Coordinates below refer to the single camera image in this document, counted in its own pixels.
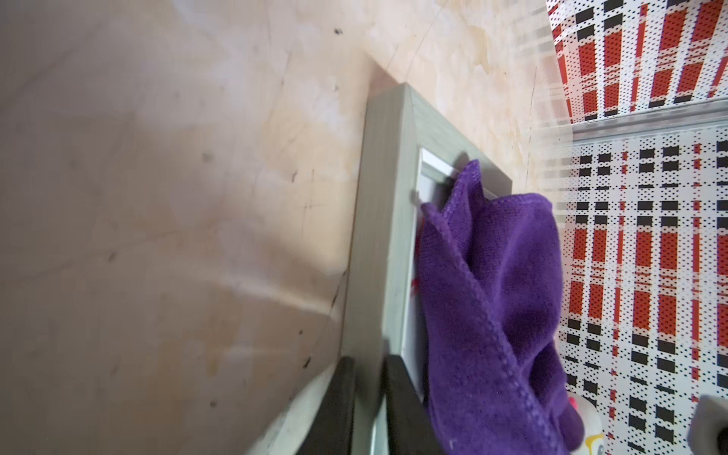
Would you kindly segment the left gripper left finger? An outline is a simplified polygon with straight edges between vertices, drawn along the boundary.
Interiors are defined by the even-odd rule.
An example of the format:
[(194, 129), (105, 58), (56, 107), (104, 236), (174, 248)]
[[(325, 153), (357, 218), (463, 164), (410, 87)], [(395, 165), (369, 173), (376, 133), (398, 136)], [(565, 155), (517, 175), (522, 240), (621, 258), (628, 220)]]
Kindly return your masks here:
[(337, 362), (322, 403), (297, 455), (349, 455), (352, 447), (356, 397), (355, 360)]

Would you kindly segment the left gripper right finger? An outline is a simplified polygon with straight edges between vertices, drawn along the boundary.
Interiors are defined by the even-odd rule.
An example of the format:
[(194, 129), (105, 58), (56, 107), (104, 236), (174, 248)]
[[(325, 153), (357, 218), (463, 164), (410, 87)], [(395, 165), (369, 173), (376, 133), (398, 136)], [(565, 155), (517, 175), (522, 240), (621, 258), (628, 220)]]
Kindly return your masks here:
[(401, 356), (386, 356), (383, 373), (389, 453), (443, 454)]

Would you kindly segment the purple microfiber cloth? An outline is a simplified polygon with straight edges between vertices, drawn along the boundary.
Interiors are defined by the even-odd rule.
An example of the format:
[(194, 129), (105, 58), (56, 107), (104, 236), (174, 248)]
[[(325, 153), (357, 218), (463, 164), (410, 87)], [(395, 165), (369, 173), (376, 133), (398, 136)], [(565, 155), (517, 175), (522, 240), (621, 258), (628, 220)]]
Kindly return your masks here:
[(449, 454), (567, 454), (585, 438), (555, 348), (559, 229), (542, 195), (485, 197), (477, 161), (426, 203), (417, 280), (428, 414)]

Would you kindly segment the green frame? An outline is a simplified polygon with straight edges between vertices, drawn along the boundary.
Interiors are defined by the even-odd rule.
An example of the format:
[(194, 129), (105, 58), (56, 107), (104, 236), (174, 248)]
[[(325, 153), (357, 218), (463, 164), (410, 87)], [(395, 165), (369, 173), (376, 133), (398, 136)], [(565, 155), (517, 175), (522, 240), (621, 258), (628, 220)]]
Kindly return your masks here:
[(414, 285), (421, 205), (442, 208), (472, 160), (487, 198), (510, 195), (511, 178), (411, 85), (368, 100), (340, 349), (355, 362), (354, 454), (389, 451), (386, 355), (402, 358), (424, 394), (427, 330)]

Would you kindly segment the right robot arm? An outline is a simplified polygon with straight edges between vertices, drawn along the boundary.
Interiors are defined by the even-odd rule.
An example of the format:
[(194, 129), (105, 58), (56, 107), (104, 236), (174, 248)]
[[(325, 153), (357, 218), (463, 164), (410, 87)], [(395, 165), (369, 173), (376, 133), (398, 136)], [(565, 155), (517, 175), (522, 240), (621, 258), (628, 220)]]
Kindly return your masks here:
[(702, 395), (691, 419), (687, 435), (694, 455), (727, 455), (727, 400)]

